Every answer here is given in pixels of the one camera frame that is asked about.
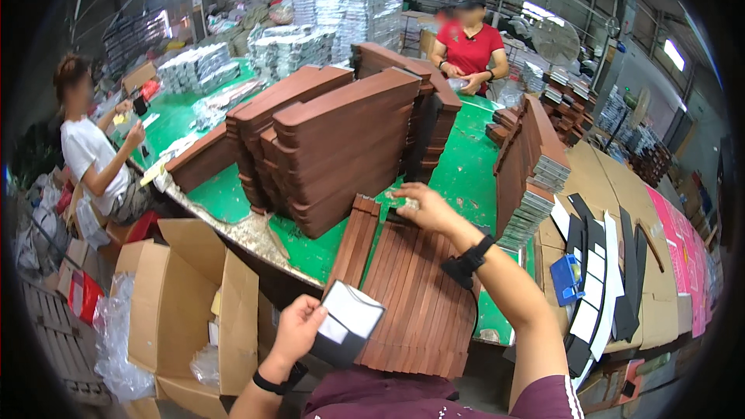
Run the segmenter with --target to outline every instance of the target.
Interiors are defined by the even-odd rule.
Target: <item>hand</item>
[[[292,366],[311,350],[318,328],[328,314],[329,310],[316,298],[307,294],[298,296],[279,316],[277,337],[269,357],[278,359],[281,365]]]
[[[466,75],[466,73],[461,70],[460,67],[457,67],[449,62],[445,62],[444,64],[442,64],[441,70],[448,75],[448,78],[462,78]]]
[[[124,114],[130,110],[132,110],[132,101],[130,101],[129,99],[119,102],[114,107],[114,111],[116,111],[117,114]]]
[[[130,129],[129,134],[125,139],[125,146],[128,149],[134,150],[141,142],[144,141],[144,127],[142,126],[142,120],[137,120],[135,126]]]
[[[473,73],[471,75],[465,75],[461,76],[462,79],[465,79],[469,82],[468,86],[461,89],[462,94],[467,94],[469,96],[473,96],[478,92],[478,90],[481,88],[481,83],[485,82],[487,79],[489,79],[489,76],[485,76],[486,72],[481,73]]]
[[[393,191],[393,196],[419,201],[419,210],[404,206],[396,209],[396,213],[425,230],[450,236],[466,220],[458,215],[442,196],[424,183],[404,183],[400,190]]]

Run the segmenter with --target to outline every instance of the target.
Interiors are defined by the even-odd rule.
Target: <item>black smartwatch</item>
[[[272,383],[262,377],[258,373],[258,369],[256,369],[256,373],[254,373],[253,375],[253,382],[262,390],[271,391],[275,395],[283,396],[287,393],[290,393],[307,373],[308,368],[304,364],[296,362],[292,366],[290,377],[285,382],[282,382],[279,385]]]
[[[476,272],[485,262],[483,255],[487,253],[489,248],[496,242],[492,235],[487,235],[481,239],[480,243],[476,246],[472,246],[466,250],[460,257],[455,258],[450,256],[440,267],[442,271],[457,281],[465,289],[471,289],[473,287],[473,278],[471,275]]]

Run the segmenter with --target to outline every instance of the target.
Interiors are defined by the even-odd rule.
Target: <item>green table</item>
[[[247,67],[247,61],[237,60],[241,63],[241,76],[228,83],[229,85],[253,76],[253,72]],[[445,151],[440,157],[440,164],[434,170],[429,185],[465,218],[478,225],[493,228],[496,223],[496,186],[492,165],[496,161],[498,148],[484,134],[484,126],[491,123],[496,105],[481,97],[461,99],[463,108],[455,119]],[[156,155],[143,160],[139,153],[135,153],[131,160],[140,168],[147,169],[157,159],[157,153],[176,139],[188,135],[192,131],[189,124],[195,118],[191,105],[197,100],[199,97],[195,94],[163,94],[154,98],[144,118],[151,114],[160,114],[147,128],[147,138]],[[112,138],[115,142],[121,141],[116,134]],[[388,190],[394,189],[401,180],[399,178]],[[385,194],[388,190],[376,197],[383,204],[381,220],[385,220],[388,207],[396,207],[402,203],[400,199],[388,199]],[[328,280],[347,219],[315,240],[305,237],[290,219],[272,216],[267,224],[264,217],[250,212],[249,202],[237,179],[235,163],[187,195],[173,186],[166,192],[194,215],[205,219],[229,239],[268,263],[315,286],[323,286]],[[372,245],[373,252],[380,231],[378,228]],[[255,239],[258,235],[268,238],[263,241]],[[271,250],[272,246],[267,245],[267,242],[276,243],[277,240],[284,246],[288,259],[284,259],[279,251]],[[528,243],[525,252],[524,256],[511,255],[533,276],[532,243]],[[512,328],[484,291],[479,297],[477,338],[501,345],[507,345],[513,339]]]

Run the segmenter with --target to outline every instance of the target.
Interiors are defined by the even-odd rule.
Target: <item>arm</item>
[[[429,54],[429,60],[435,67],[447,73],[448,78],[460,78],[461,76],[464,76],[465,73],[463,70],[447,61],[442,64],[442,67],[440,66],[440,63],[445,61],[445,53],[447,53],[447,51],[448,48],[445,44],[435,39],[432,52]]]
[[[491,70],[482,71],[479,73],[473,73],[472,75],[464,76],[463,79],[470,81],[469,85],[461,89],[464,94],[470,94],[471,96],[476,94],[481,83],[489,81],[489,79],[500,79],[504,78],[509,73],[508,55],[503,49],[497,49],[492,52],[492,60],[494,60],[495,67]]]
[[[144,128],[142,127],[142,122],[137,120],[137,123],[126,136],[125,143],[114,156],[114,159],[112,159],[101,172],[96,172],[91,163],[88,170],[86,170],[80,178],[80,181],[83,182],[88,190],[94,195],[98,197],[103,196],[107,187],[109,187],[116,177],[116,174],[119,173],[121,166],[125,164],[127,158],[132,154],[132,151],[135,150],[135,147],[137,147],[142,140],[144,140]]]
[[[483,234],[458,215],[439,194],[421,183],[404,183],[393,193],[419,201],[419,210],[399,208],[398,214],[422,228],[449,238],[459,253],[476,246]],[[476,271],[481,284],[515,330],[517,360],[509,409],[532,382],[554,374],[568,375],[564,343],[551,307],[530,275],[498,246],[484,255]]]
[[[269,356],[258,367],[266,381],[280,384],[290,377],[292,366],[313,347],[316,333],[329,311],[307,294],[300,295],[279,316],[277,337]],[[282,397],[251,381],[230,410],[230,419],[276,417]]]
[[[112,110],[109,111],[108,114],[105,116],[102,116],[100,120],[98,120],[98,123],[96,126],[100,128],[101,131],[106,132],[106,128],[111,125],[111,122],[114,121],[114,117],[119,114],[124,114],[126,111],[132,110],[132,101],[130,100],[124,100],[119,102]]]

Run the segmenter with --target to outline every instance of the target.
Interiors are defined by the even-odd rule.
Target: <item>worn table surface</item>
[[[229,85],[253,76],[247,62],[238,60],[241,62],[241,76]],[[456,117],[440,164],[434,170],[429,185],[465,218],[493,229],[496,222],[496,182],[492,165],[496,161],[498,148],[486,137],[484,127],[491,123],[496,105],[481,97],[461,99],[463,108]],[[157,160],[157,153],[188,135],[192,131],[189,124],[195,118],[191,106],[197,100],[199,97],[195,94],[163,94],[154,98],[143,119],[151,114],[160,114],[146,130],[155,155],[143,161],[136,152],[131,160],[146,169]],[[116,134],[113,139],[115,142],[121,140]],[[388,207],[402,203],[400,199],[389,199],[386,194],[400,182],[399,178],[391,188],[376,197],[377,201],[383,203],[381,220],[385,220]],[[292,220],[280,216],[267,220],[250,211],[249,202],[237,179],[235,163],[187,195],[172,183],[165,192],[226,238],[283,271],[315,286],[324,286],[328,280],[347,219],[315,240],[300,233]],[[378,234],[373,242],[373,251]],[[524,265],[531,276],[534,275],[532,242],[526,247],[526,255],[513,255],[513,258]],[[512,328],[483,290],[479,297],[477,338],[502,345],[509,344],[513,339]]]

